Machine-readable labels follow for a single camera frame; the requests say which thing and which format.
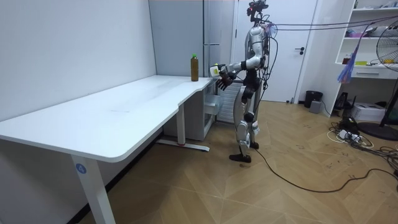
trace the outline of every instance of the blue label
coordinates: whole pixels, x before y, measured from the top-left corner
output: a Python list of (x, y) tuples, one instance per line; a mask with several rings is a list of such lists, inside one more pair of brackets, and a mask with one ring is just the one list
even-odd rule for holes
[(82, 173), (82, 174), (87, 173), (86, 167), (84, 167), (84, 166), (81, 165), (81, 164), (76, 164), (76, 169), (77, 169), (77, 171), (79, 171), (79, 172)]

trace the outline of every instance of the refrigerator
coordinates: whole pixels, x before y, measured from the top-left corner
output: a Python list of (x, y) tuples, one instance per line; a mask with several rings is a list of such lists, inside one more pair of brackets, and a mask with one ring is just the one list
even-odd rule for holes
[(209, 76), (210, 66), (220, 63), (222, 3), (149, 1), (158, 75), (190, 76), (196, 54), (199, 77)]
[[(222, 5), (222, 0), (149, 0), (158, 75), (190, 77), (192, 54), (196, 54), (199, 61), (199, 77), (209, 77), (210, 67), (215, 63), (222, 63)], [(215, 86), (212, 85), (196, 93), (185, 103), (187, 138), (204, 140), (215, 118), (215, 114), (205, 113), (209, 111), (205, 99), (206, 95), (214, 94)], [(169, 136), (177, 135), (175, 118), (164, 125), (164, 133)]]

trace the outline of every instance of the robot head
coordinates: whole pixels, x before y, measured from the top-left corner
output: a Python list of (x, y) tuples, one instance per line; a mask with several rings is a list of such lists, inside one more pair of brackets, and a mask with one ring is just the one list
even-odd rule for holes
[(256, 13), (256, 12), (262, 12), (263, 9), (267, 9), (268, 5), (266, 4), (266, 0), (258, 0), (258, 1), (253, 1), (249, 3), (249, 8), (248, 8), (248, 16)]
[(255, 26), (265, 22), (262, 20), (262, 10), (267, 8), (268, 5), (266, 4), (266, 0), (258, 0), (249, 3), (247, 14), (250, 16), (250, 21), (254, 22)]

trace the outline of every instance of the power strip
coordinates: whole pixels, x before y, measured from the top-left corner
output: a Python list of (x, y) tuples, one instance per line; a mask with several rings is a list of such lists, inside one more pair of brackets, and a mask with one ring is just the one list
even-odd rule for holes
[(359, 140), (361, 140), (361, 136), (359, 136), (357, 134), (349, 133), (346, 130), (341, 130), (340, 133), (338, 133), (338, 136), (341, 139), (351, 138), (353, 141), (356, 141), (356, 142), (359, 142)]

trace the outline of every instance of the electric fan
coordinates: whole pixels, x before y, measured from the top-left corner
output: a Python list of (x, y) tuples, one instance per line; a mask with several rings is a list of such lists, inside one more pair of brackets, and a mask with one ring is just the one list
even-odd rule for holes
[[(398, 72), (398, 21), (395, 21), (381, 34), (376, 47), (377, 57), (386, 68)], [(386, 126), (389, 116), (398, 99), (398, 90), (389, 102), (387, 111), (380, 124), (363, 122), (358, 123), (358, 129), (370, 136), (384, 140), (398, 141), (398, 131)]]

